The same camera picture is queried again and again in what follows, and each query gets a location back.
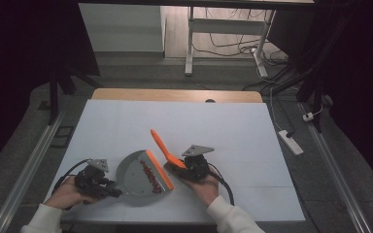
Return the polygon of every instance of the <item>white wall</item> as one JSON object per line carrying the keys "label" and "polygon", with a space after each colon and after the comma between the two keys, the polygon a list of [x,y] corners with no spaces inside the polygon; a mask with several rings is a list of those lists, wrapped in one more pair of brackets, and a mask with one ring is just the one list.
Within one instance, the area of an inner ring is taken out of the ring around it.
{"label": "white wall", "polygon": [[160,6],[80,4],[94,51],[164,51]]}

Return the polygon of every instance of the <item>orange handle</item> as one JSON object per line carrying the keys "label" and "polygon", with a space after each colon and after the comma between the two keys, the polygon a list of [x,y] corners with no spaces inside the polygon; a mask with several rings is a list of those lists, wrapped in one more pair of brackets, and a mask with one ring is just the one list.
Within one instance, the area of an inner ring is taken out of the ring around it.
{"label": "orange handle", "polygon": [[172,163],[180,168],[186,168],[186,165],[178,159],[176,156],[172,155],[168,149],[163,144],[162,140],[159,138],[159,135],[155,132],[155,130],[151,129],[151,134],[153,135],[153,139],[155,140],[156,144],[162,150],[163,155],[165,155],[166,160],[169,163]]}

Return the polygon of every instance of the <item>table leg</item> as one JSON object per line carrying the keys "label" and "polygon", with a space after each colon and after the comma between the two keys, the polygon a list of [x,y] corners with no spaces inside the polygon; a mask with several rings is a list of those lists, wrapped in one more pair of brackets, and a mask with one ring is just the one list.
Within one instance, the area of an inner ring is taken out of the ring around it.
{"label": "table leg", "polygon": [[192,34],[193,34],[193,7],[189,7],[188,12],[188,36],[186,48],[186,76],[192,75]]}
{"label": "table leg", "polygon": [[275,11],[271,11],[267,20],[265,21],[265,25],[264,25],[264,28],[262,30],[261,37],[259,39],[259,45],[253,53],[259,75],[262,78],[268,77],[268,74],[266,73],[266,70],[265,70],[265,66],[263,65],[263,62],[262,62],[262,59],[261,59],[261,53],[262,53],[262,48],[265,44],[266,36],[268,35],[269,28],[271,26],[272,17],[274,16],[274,14],[275,14]]}

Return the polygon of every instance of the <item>person's hand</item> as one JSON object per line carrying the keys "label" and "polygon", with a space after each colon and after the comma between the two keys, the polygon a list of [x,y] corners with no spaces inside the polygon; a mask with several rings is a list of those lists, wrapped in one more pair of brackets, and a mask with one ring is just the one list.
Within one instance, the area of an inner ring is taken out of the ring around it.
{"label": "person's hand", "polygon": [[184,183],[189,185],[193,191],[195,191],[196,195],[207,207],[209,207],[211,203],[219,196],[219,182],[210,175],[197,183],[184,179],[182,180]]}
{"label": "person's hand", "polygon": [[71,176],[62,183],[44,205],[63,210],[78,205],[83,201],[92,203],[98,201],[98,199],[81,194],[75,187],[75,177]]}

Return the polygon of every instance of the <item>wooden table edge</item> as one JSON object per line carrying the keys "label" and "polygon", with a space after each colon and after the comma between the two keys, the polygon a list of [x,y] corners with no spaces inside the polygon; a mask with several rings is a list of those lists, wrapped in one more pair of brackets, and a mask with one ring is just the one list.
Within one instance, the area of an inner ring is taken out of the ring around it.
{"label": "wooden table edge", "polygon": [[98,88],[93,100],[180,101],[217,103],[263,103],[256,91]]}

